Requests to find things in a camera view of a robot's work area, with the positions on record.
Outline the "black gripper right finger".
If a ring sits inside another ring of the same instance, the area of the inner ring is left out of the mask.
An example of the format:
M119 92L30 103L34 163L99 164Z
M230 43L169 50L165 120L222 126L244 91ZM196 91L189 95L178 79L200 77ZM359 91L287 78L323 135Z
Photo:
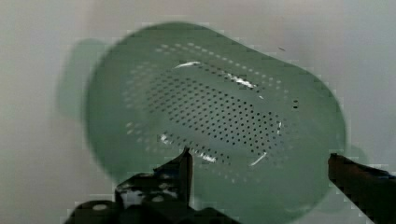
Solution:
M332 153L328 159L328 178L374 224L395 224L394 175Z

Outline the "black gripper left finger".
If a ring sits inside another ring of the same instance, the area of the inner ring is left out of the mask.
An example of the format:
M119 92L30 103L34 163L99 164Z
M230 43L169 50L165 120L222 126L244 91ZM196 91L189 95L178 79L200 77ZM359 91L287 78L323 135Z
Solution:
M150 173L119 183L114 199L79 204L64 224L240 224L208 207L190 206L192 156L182 152Z

